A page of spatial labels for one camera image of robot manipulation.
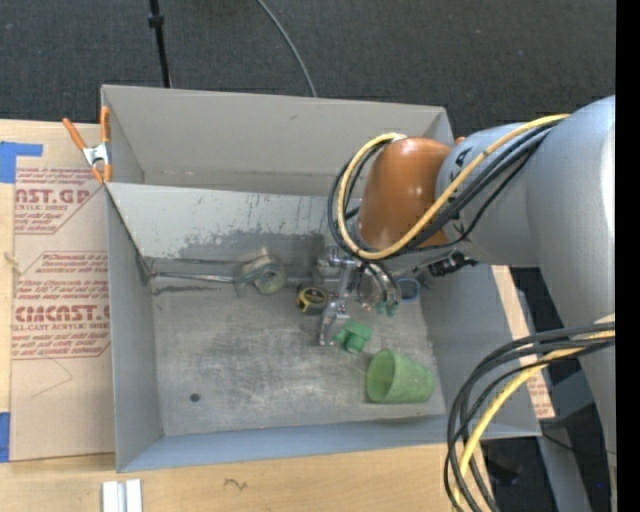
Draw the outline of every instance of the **gray bin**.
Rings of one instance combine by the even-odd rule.
[[[392,318],[350,306],[374,328],[362,354],[320,347],[295,307],[332,240],[326,196],[342,165],[390,131],[452,144],[444,109],[268,95],[103,87],[111,110],[108,251],[118,471],[443,442],[473,366],[512,339],[491,269],[433,280]],[[174,277],[233,276],[276,255],[289,286]],[[162,277],[149,279],[149,271]],[[369,403],[381,348],[433,369],[424,404]],[[487,437],[535,435],[526,391]]]

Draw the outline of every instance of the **black cable on floor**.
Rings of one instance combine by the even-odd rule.
[[[150,0],[151,14],[149,14],[149,27],[156,32],[156,43],[158,44],[158,54],[160,56],[160,69],[162,70],[162,83],[167,89],[171,89],[171,76],[169,75],[169,61],[167,51],[164,47],[164,15],[160,13],[158,0]]]

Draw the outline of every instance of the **black cable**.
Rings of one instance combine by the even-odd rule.
[[[537,345],[528,349],[523,349],[523,350],[519,350],[519,351],[513,351],[512,353],[508,353],[503,355],[501,358],[496,359],[495,361],[491,361],[490,365],[485,365],[483,368],[483,371],[481,372],[474,372],[474,374],[472,374],[472,376],[469,378],[469,380],[467,381],[467,384],[465,384],[462,388],[462,390],[460,391],[460,394],[458,395],[458,397],[456,397],[456,400],[454,401],[453,407],[452,407],[452,412],[450,415],[450,419],[449,419],[449,425],[448,425],[448,440],[450,442],[452,442],[453,444],[455,444],[455,440],[460,437],[460,435],[463,435],[463,441],[466,443],[468,441],[469,438],[469,432],[468,430],[465,430],[464,426],[466,426],[468,424],[468,422],[463,423],[463,427],[461,427],[455,434],[452,435],[453,430],[455,429],[455,418],[457,416],[460,416],[461,421],[462,418],[467,417],[469,420],[475,415],[475,413],[477,412],[478,408],[480,407],[482,401],[488,396],[488,392],[484,395],[482,395],[482,397],[480,399],[478,399],[478,402],[475,406],[475,408],[469,412],[466,413],[466,409],[467,409],[467,401],[468,401],[468,397],[469,394],[471,392],[471,389],[473,387],[473,384],[475,384],[475,382],[477,382],[477,380],[479,380],[480,378],[484,377],[486,374],[488,374],[490,371],[492,371],[493,369],[497,368],[498,366],[501,366],[507,362],[516,360],[516,359],[520,359],[523,356],[527,356],[527,355],[532,355],[532,354],[540,354],[540,353],[547,353],[549,351],[552,350],[560,350],[560,349],[566,349],[566,348],[575,348],[576,347],[576,343],[575,342],[571,342],[571,341],[563,341],[563,342],[555,342],[549,345]],[[519,371],[522,371],[523,369],[526,369],[526,367],[519,367],[516,368],[513,373],[517,373]],[[471,458],[470,459],[470,469],[471,472],[473,474],[474,479],[476,480],[476,482],[478,483],[478,488],[481,492],[481,494],[483,495],[483,498],[485,499],[485,501],[487,502],[487,504],[489,505],[495,505],[495,502],[493,500],[493,498],[491,497],[489,490],[486,488],[486,486],[484,485],[484,481],[482,479],[482,476],[480,474],[480,471],[476,465],[475,462],[475,458]],[[454,474],[455,474],[455,470],[457,470],[458,465],[457,465],[457,460],[455,462],[452,462],[452,466],[455,467],[454,469]]]
[[[447,208],[438,214],[438,216],[422,231],[407,247],[414,248],[428,240],[444,225],[452,220],[460,211],[467,206],[475,197],[484,190],[489,183],[494,181],[502,174],[510,165],[524,157],[527,153],[529,156],[542,143],[551,128],[543,126],[536,128],[524,135],[520,136],[504,148],[490,165],[488,165],[461,193],[455,200],[451,201]]]
[[[150,0],[151,14],[149,15],[149,28],[156,32],[156,43],[158,44],[158,54],[160,56],[160,69],[162,70],[162,83],[165,88],[171,88],[171,77],[169,76],[169,61],[167,60],[167,51],[164,47],[164,34],[162,25],[164,25],[164,15],[160,13],[160,5],[158,0]]]
[[[522,157],[522,155],[518,155],[518,157],[515,158],[515,160],[517,160],[517,159],[519,159],[521,157]],[[447,247],[454,247],[454,246],[458,245],[460,242],[463,242],[464,240],[466,240],[468,238],[468,236],[471,234],[471,232],[478,225],[478,222],[482,218],[482,215],[487,210],[487,208],[491,205],[491,203],[493,203],[493,201],[495,201],[495,199],[498,197],[498,195],[500,195],[500,193],[507,187],[507,185],[518,174],[518,172],[520,172],[520,170],[525,166],[526,163],[527,163],[527,159],[525,159],[522,162],[520,162],[520,164],[518,164],[518,166],[514,169],[514,171],[496,188],[496,190],[489,196],[489,198],[480,207],[480,209],[478,210],[478,213],[476,214],[476,216],[471,221],[471,224],[469,225],[469,227],[463,233],[461,233],[461,235],[457,239],[453,240],[452,242],[447,242],[445,244],[440,244],[440,245],[430,245],[428,247],[418,247],[418,248],[415,248],[415,249],[408,249],[408,248],[401,249],[396,254],[393,254],[391,256],[387,256],[386,258],[383,258],[383,259],[395,258],[397,256],[404,256],[406,254],[415,254],[415,253],[420,253],[420,252],[436,251],[436,250],[440,250],[440,249],[445,249]]]
[[[311,95],[314,98],[317,98],[318,97],[318,93],[316,92],[316,88],[313,85],[313,81],[311,80],[311,77],[309,76],[309,72],[307,71],[307,67],[304,65],[304,61],[302,60],[302,57],[300,57],[300,54],[298,53],[298,50],[296,49],[296,46],[293,44],[293,41],[289,37],[289,34],[287,34],[287,31],[280,24],[280,22],[278,21],[278,18],[276,18],[275,14],[273,14],[271,12],[271,9],[269,9],[269,7],[267,7],[267,4],[264,3],[263,0],[256,0],[256,2],[258,2],[260,7],[262,7],[262,10],[267,14],[267,16],[269,16],[269,18],[271,18],[271,21],[273,22],[273,24],[276,26],[276,28],[280,32],[280,35],[284,38],[284,40],[286,41],[287,45],[289,45],[289,49],[291,50],[291,52],[293,53],[293,56],[298,61],[298,65],[300,66],[300,69],[302,69],[302,73],[304,74],[304,78],[307,81],[307,85],[309,86],[309,90],[311,91]]]
[[[472,374],[467,379],[466,383],[461,388],[458,396],[456,396],[451,414],[449,416],[449,424],[448,424],[448,430],[447,430],[448,439],[452,439],[453,432],[455,430],[455,418],[458,416],[456,411],[460,409],[461,403],[463,403],[464,404],[463,407],[466,408],[466,403],[468,401],[470,390],[473,384],[475,384],[475,382],[477,382],[477,380],[480,379],[482,376],[484,376],[485,374],[487,374],[497,366],[500,366],[501,364],[504,364],[510,360],[518,359],[523,355],[527,355],[527,353],[534,353],[534,352],[539,353],[540,351],[545,351],[545,350],[549,351],[557,348],[563,348],[566,346],[571,346],[571,347],[575,346],[575,342],[568,342],[569,345],[566,344],[567,342],[563,342],[563,344],[561,345],[559,345],[558,343],[549,344],[548,342],[551,340],[558,339],[559,337],[577,336],[580,334],[591,333],[599,330],[608,330],[613,328],[614,326],[615,326],[614,323],[608,323],[608,324],[602,324],[599,326],[587,326],[582,328],[556,329],[554,331],[538,333],[531,336],[527,336],[520,340],[512,341],[498,348],[497,350],[493,351],[491,354],[486,356],[481,361],[481,363],[476,367],[474,372],[472,372]],[[516,349],[518,349],[519,347],[523,347],[525,345],[532,344],[532,343],[535,343],[538,346],[531,347],[527,350],[516,351]],[[486,489],[486,487],[484,487],[484,483],[480,478],[479,472],[477,472],[476,474],[476,471],[474,471],[474,466],[475,466],[475,460],[472,459],[471,469],[472,469],[472,472],[474,473],[474,478],[480,479],[479,487],[482,491],[483,488]]]
[[[593,343],[595,340],[580,340],[580,341],[589,341],[590,342],[589,343],[590,346],[587,346],[587,348],[583,349],[580,353],[577,353],[577,354],[567,354],[566,356],[562,356],[562,357],[559,357],[557,359],[553,359],[553,360],[549,360],[549,361],[538,361],[536,363],[532,363],[532,364],[529,364],[529,365],[526,365],[526,366],[523,366],[523,367],[520,367],[520,368],[516,368],[514,370],[511,370],[511,371],[503,374],[502,376],[500,376],[499,378],[494,380],[489,386],[487,386],[487,388],[482,393],[482,395],[480,397],[478,397],[478,399],[474,403],[472,409],[470,410],[469,414],[465,418],[465,420],[464,420],[463,424],[461,425],[461,427],[456,432],[455,436],[449,442],[449,450],[448,450],[448,454],[447,454],[447,459],[445,460],[445,472],[444,472],[444,475],[445,475],[445,489],[447,490],[447,494],[449,495],[450,499],[452,500],[452,503],[454,502],[454,498],[453,498],[453,494],[451,492],[451,487],[450,487],[449,480],[448,480],[449,464],[451,464],[451,469],[453,470],[454,476],[456,476],[456,482],[458,484],[458,487],[460,487],[460,490],[463,492],[463,495],[465,495],[465,499],[467,499],[468,504],[471,506],[471,508],[474,511],[475,510],[480,510],[480,508],[477,505],[477,502],[475,502],[475,500],[473,499],[471,494],[468,493],[468,488],[466,487],[466,483],[464,482],[464,479],[463,479],[462,474],[460,472],[459,464],[458,464],[457,458],[455,456],[455,443],[457,442],[457,440],[460,437],[463,436],[464,432],[467,431],[467,429],[469,427],[469,424],[470,424],[471,420],[473,419],[475,413],[478,411],[478,409],[482,405],[482,402],[491,394],[491,392],[494,390],[494,388],[498,384],[500,384],[504,379],[506,379],[507,377],[509,377],[509,376],[511,376],[513,374],[516,374],[516,373],[520,373],[523,370],[526,370],[528,368],[534,368],[534,367],[538,367],[538,366],[545,366],[545,365],[553,364],[555,361],[561,361],[561,360],[566,360],[566,359],[569,359],[569,358],[572,358],[572,357],[578,357],[578,356],[587,355],[587,354],[593,353],[593,352],[595,352],[597,350],[601,350],[603,348],[611,346],[611,345],[613,345],[613,341],[607,342],[607,341],[603,341],[603,340],[611,340],[612,338],[613,337],[611,337],[611,336],[603,337],[597,343]],[[576,345],[575,342],[574,342],[574,343],[570,343],[570,344],[565,343],[564,345],[562,345],[560,347],[578,348],[580,346],[581,346],[581,344]],[[472,462],[475,463],[474,457],[472,457],[470,459],[470,463],[472,463]],[[497,508],[495,508],[495,501],[493,500],[493,498],[490,497],[490,494],[489,494],[488,490],[486,489],[484,481],[482,480],[482,476],[478,473],[477,476],[474,475],[474,478],[476,479],[476,483],[479,485],[481,491],[483,490],[482,488],[484,488],[485,492],[482,492],[482,494],[483,494],[483,497],[485,497],[485,500],[487,501],[487,505],[489,505],[491,510],[497,510]]]
[[[452,408],[450,417],[449,417],[449,425],[448,425],[448,439],[450,442],[453,442],[453,444],[455,444],[455,440],[457,439],[457,437],[454,437],[452,435],[453,430],[455,430],[455,418],[458,416],[457,410],[461,408],[460,414],[461,414],[461,419],[464,417],[464,415],[466,414],[466,404],[468,402],[468,396],[469,393],[471,391],[471,388],[473,386],[473,384],[480,379],[482,376],[484,376],[486,373],[488,373],[489,371],[491,371],[492,369],[494,369],[495,367],[504,364],[505,362],[507,362],[508,360],[512,360],[512,359],[517,359],[520,358],[522,355],[525,355],[525,353],[539,353],[539,352],[545,352],[545,351],[550,351],[550,350],[556,350],[558,348],[566,348],[566,347],[576,347],[576,346],[589,346],[589,345],[593,345],[594,343],[598,342],[599,340],[593,339],[593,340],[579,340],[581,342],[581,344],[576,344],[575,341],[569,341],[569,342],[556,342],[556,343],[546,343],[549,340],[552,339],[557,339],[560,336],[574,336],[574,335],[578,335],[578,334],[585,334],[585,333],[589,333],[589,332],[598,332],[598,331],[602,331],[602,330],[610,330],[611,328],[615,328],[615,324],[614,323],[609,323],[609,324],[602,324],[602,325],[598,325],[598,326],[588,326],[585,328],[578,328],[578,329],[558,329],[555,331],[548,331],[546,333],[539,333],[536,335],[532,335],[532,336],[528,336],[526,338],[522,338],[520,340],[516,340],[514,342],[511,342],[507,345],[504,345],[503,347],[500,347],[499,349],[497,349],[496,351],[494,351],[492,354],[490,354],[489,356],[485,357],[483,359],[483,361],[476,367],[476,369],[474,370],[474,372],[472,373],[472,375],[469,377],[469,379],[467,380],[467,382],[465,383],[465,385],[463,385],[462,389],[460,390],[458,396],[456,397],[455,401],[454,401],[454,406]],[[511,355],[508,354],[509,351],[515,350],[518,347],[521,347],[523,345],[526,344],[530,344],[530,343],[536,343],[537,346],[531,347],[527,350],[519,350],[519,351],[514,351]],[[516,370],[514,370],[514,372],[518,372],[518,371],[522,371],[523,368],[518,368]],[[475,412],[477,411],[477,408],[479,407],[479,405],[481,404],[481,401],[477,402],[477,405],[475,406],[474,410],[468,415],[468,420],[470,421],[470,419],[473,417],[473,415],[475,414]],[[465,422],[465,424],[463,424],[463,427],[461,427],[458,431],[458,433],[456,434],[459,437],[459,434],[463,434],[465,435],[465,441],[468,439],[468,431],[465,430],[466,425],[468,425],[468,421]],[[490,494],[488,492],[488,490],[486,490],[486,486],[484,486],[484,482],[481,478],[481,475],[479,474],[479,472],[474,471],[474,465],[475,465],[475,460],[472,458],[470,460],[471,462],[471,468],[472,468],[472,472],[474,473],[474,478],[477,480],[479,487],[481,489],[481,492],[483,493],[483,497],[485,497],[485,500],[488,501],[490,503],[490,501],[493,501],[493,499],[490,497]],[[452,461],[452,467],[454,467],[454,473],[455,473],[455,469],[458,468],[457,465],[457,460],[456,461]]]
[[[530,132],[527,132],[525,136],[521,136],[518,139],[516,139],[515,143],[511,144],[505,151],[501,152],[497,156],[497,158],[489,166],[487,166],[486,169],[482,171],[482,173],[478,176],[478,178],[476,178],[467,188],[465,188],[465,190],[460,194],[460,196],[458,196],[455,201],[452,201],[449,204],[449,206],[445,209],[445,211],[441,215],[438,215],[438,217],[436,217],[436,219],[434,219],[434,221],[425,228],[425,231],[423,231],[422,234],[418,235],[418,237],[420,238],[418,239],[418,237],[416,237],[417,241],[415,242],[412,241],[410,243],[410,245],[414,247],[405,247],[403,249],[400,249],[394,254],[390,254],[389,256],[386,256],[384,258],[381,258],[375,261],[382,262],[387,259],[397,258],[399,256],[404,256],[407,254],[441,250],[448,247],[453,247],[458,243],[464,241],[471,234],[473,229],[477,226],[478,222],[480,221],[480,218],[482,217],[484,212],[487,210],[489,205],[497,198],[499,193],[505,189],[507,184],[515,177],[515,175],[524,167],[525,163],[528,160],[528,157],[531,156],[531,154],[535,151],[535,149],[537,149],[537,147],[540,145],[544,137],[546,137],[546,135],[551,130],[551,128],[552,127],[547,125],[547,126],[543,126],[543,127],[531,130]],[[420,244],[424,240],[433,236],[433,234],[439,231],[442,228],[442,226],[446,224],[446,222],[451,220],[451,218],[454,215],[456,215],[460,211],[460,209],[462,209],[472,199],[474,199],[489,183],[491,183],[494,179],[500,176],[505,170],[509,169],[511,165],[513,165],[518,160],[521,160],[523,158],[524,160],[522,160],[515,167],[515,169],[505,179],[505,181],[497,187],[496,191],[494,191],[491,194],[491,196],[487,199],[487,201],[485,201],[485,203],[480,207],[478,213],[474,217],[470,226],[460,235],[459,238],[457,238],[452,242],[447,242],[445,244],[433,245],[433,246],[421,247],[421,248],[415,247],[415,245]],[[343,171],[336,178],[336,181],[334,182],[335,187],[332,187],[331,189],[332,192],[330,193],[330,201],[332,205],[333,205],[333,195],[335,195],[335,190],[337,189],[338,183],[342,178],[342,176],[344,175],[345,171],[346,171],[346,167],[343,168]],[[350,213],[355,215],[355,213],[357,213],[357,210],[352,210]],[[337,230],[332,230],[332,234],[334,235],[334,239],[336,239],[338,244],[343,249],[353,254],[353,251],[351,251],[346,246],[342,237],[338,234]]]
[[[604,337],[597,338],[597,339],[594,338],[594,339],[590,339],[590,340],[580,340],[581,343],[578,344],[577,346],[578,347],[582,346],[584,348],[579,354],[578,353],[576,353],[576,354],[568,354],[567,356],[564,356],[562,358],[558,358],[558,360],[565,360],[566,361],[566,360],[572,359],[574,357],[579,357],[579,356],[590,354],[590,353],[592,353],[593,351],[596,351],[596,350],[601,350],[603,348],[606,348],[607,346],[610,346],[611,345],[610,340],[612,340],[612,339],[613,339],[613,337],[611,337],[611,336],[604,336]],[[549,350],[560,350],[560,349],[566,349],[566,348],[576,348],[575,342],[558,342],[558,343],[554,343],[553,347],[542,346],[542,347],[540,347],[538,352],[545,353],[545,352],[548,352]],[[545,364],[545,363],[546,364],[550,364],[551,362],[553,362],[553,360],[552,361],[544,361],[544,362],[541,362],[541,364]],[[530,367],[539,366],[541,364],[533,364]],[[506,375],[509,376],[509,375],[514,374],[514,373],[518,373],[518,372],[520,372],[520,371],[522,371],[523,369],[526,369],[526,368],[527,368],[527,366],[516,368],[515,370],[509,372]],[[468,399],[469,399],[469,395],[470,395],[470,391],[471,391],[469,389],[469,392],[466,393],[466,396],[465,396],[465,398],[462,401],[462,404],[460,406],[460,418],[461,419],[462,418],[467,418],[469,421],[465,421],[465,423],[463,424],[464,426],[460,427],[460,429],[458,430],[458,433],[456,433],[456,436],[455,436],[454,439],[458,439],[460,437],[460,435],[462,435],[463,442],[464,443],[468,442],[468,440],[469,440],[469,431],[468,431],[469,422],[471,421],[471,419],[475,416],[475,414],[479,410],[482,402],[484,400],[486,400],[488,395],[493,391],[493,389],[495,388],[495,386],[499,382],[500,382],[500,379],[498,379],[498,381],[494,382],[494,384],[490,385],[486,389],[486,391],[476,400],[476,402],[474,403],[472,409],[469,412],[467,412]],[[480,474],[480,471],[477,468],[477,464],[475,462],[475,457],[472,456],[469,462],[470,462],[470,467],[472,469],[474,480],[476,481],[476,483],[477,483],[477,485],[480,488],[481,493],[482,493],[482,490],[486,489],[486,487],[484,486],[484,481],[482,479],[482,475]]]
[[[389,143],[389,141],[382,141],[382,142],[376,144],[375,146],[373,146],[372,148],[369,149],[368,153],[363,158],[360,159],[360,162],[358,163],[358,167],[356,167],[356,169],[354,169],[354,174],[351,177],[351,187],[350,187],[350,190],[348,192],[348,199],[351,198],[351,193],[353,192],[355,179],[358,178],[358,176],[362,172],[362,169],[364,168],[365,164],[369,161],[369,159],[374,154],[376,154],[384,145],[386,145],[388,143]],[[334,219],[334,216],[333,216],[333,208],[334,208],[334,204],[333,203],[335,202],[336,190],[338,189],[338,185],[340,184],[340,181],[342,180],[342,177],[347,172],[347,168],[349,167],[349,163],[351,162],[351,160],[353,160],[353,157],[349,160],[349,162],[344,164],[344,166],[342,167],[342,169],[340,169],[340,172],[338,173],[336,178],[333,180],[333,183],[331,184],[331,189],[329,190],[329,196],[328,196],[328,199],[327,199],[327,223],[329,224],[329,230],[331,231],[331,236],[336,241],[338,246],[343,251],[345,251],[347,254],[352,254],[353,255],[353,251],[347,246],[347,244],[345,243],[344,239],[340,236],[340,233],[338,232],[338,223]],[[348,205],[349,205],[349,201],[345,200],[345,203],[344,203],[344,209],[345,210],[346,210]],[[348,213],[345,213],[345,218],[346,218],[347,215],[350,215],[352,217],[357,212],[358,212],[358,209],[354,208],[353,210],[349,211]]]

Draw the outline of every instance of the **white plastic piece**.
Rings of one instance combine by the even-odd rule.
[[[101,496],[102,512],[142,512],[142,481],[104,482]]]

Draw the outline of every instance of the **bin floor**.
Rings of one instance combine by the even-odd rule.
[[[156,364],[165,435],[316,425],[444,414],[420,302],[392,318],[349,303],[373,328],[361,354],[318,345],[319,316],[295,306],[295,290],[261,296],[248,287],[198,281],[153,283]],[[374,404],[365,390],[373,355],[390,348],[436,374],[421,404]]]

